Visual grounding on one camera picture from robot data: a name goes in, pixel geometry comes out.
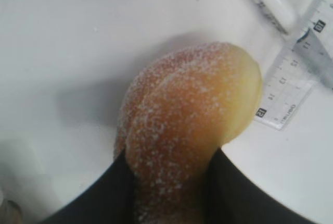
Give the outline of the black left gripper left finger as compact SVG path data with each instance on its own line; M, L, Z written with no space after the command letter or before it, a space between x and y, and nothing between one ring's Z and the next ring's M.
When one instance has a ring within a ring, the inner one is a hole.
M134 182L122 151L86 191L41 223L134 223Z

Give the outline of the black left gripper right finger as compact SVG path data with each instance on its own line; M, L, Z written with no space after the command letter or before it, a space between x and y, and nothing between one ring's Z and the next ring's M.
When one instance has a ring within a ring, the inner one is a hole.
M207 223L313 223L251 182L219 148L207 170Z

